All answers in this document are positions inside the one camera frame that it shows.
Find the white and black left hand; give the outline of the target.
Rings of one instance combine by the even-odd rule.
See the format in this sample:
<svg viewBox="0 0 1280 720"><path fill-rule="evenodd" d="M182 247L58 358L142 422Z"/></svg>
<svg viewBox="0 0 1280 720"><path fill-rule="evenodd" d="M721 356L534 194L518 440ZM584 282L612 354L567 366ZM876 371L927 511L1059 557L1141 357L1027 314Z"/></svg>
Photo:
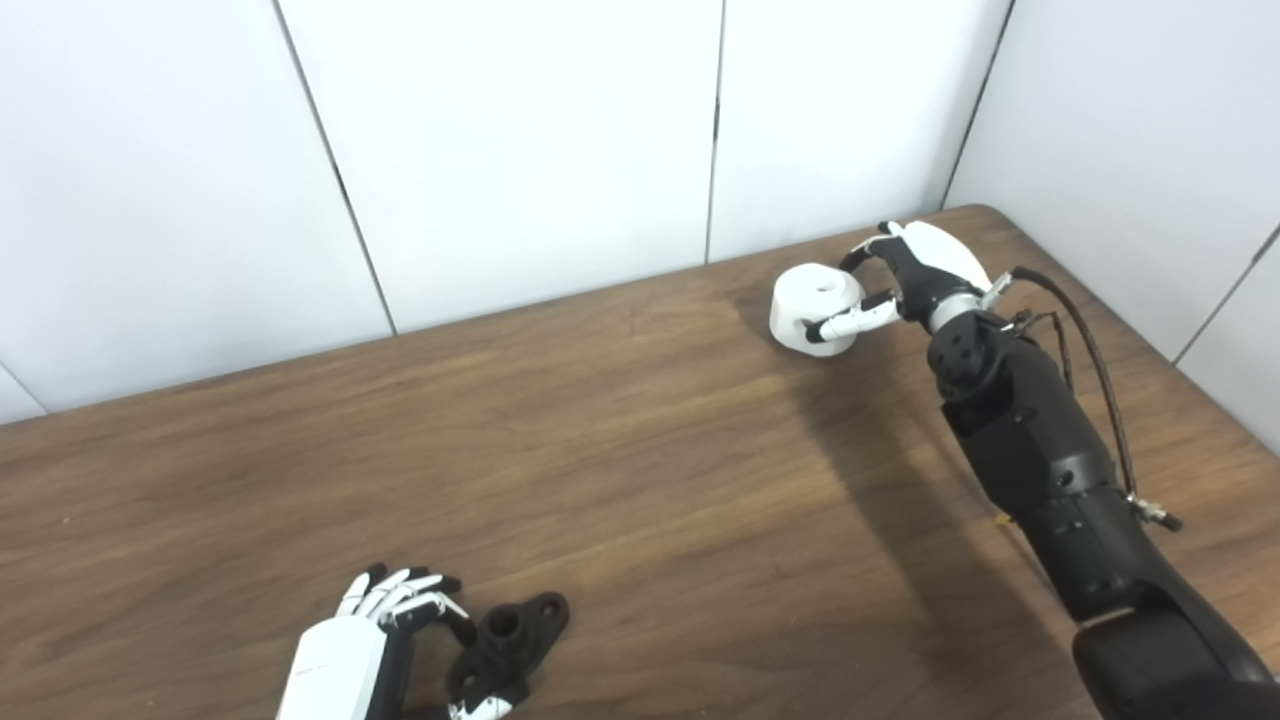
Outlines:
<svg viewBox="0 0 1280 720"><path fill-rule="evenodd" d="M375 562L347 587L335 612L300 637L279 719L503 719L529 700L511 682L481 700L407 710L415 635L448 626L468 647L477 639L470 614L453 600L460 579L425 566L389 571Z"/></svg>

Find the white and black right hand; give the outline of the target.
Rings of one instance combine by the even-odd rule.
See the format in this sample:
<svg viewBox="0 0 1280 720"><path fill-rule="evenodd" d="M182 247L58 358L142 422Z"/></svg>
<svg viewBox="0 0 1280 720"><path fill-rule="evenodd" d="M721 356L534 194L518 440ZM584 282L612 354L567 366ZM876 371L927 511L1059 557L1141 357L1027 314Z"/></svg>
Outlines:
<svg viewBox="0 0 1280 720"><path fill-rule="evenodd" d="M837 268L851 275L863 263L878 259L896 287L819 322L806 322L809 343L833 343L896 322L916 323L936 333L956 316L989 310L998 297L997 284L977 256L948 232L924 222L883 222L878 231L847 252Z"/></svg>

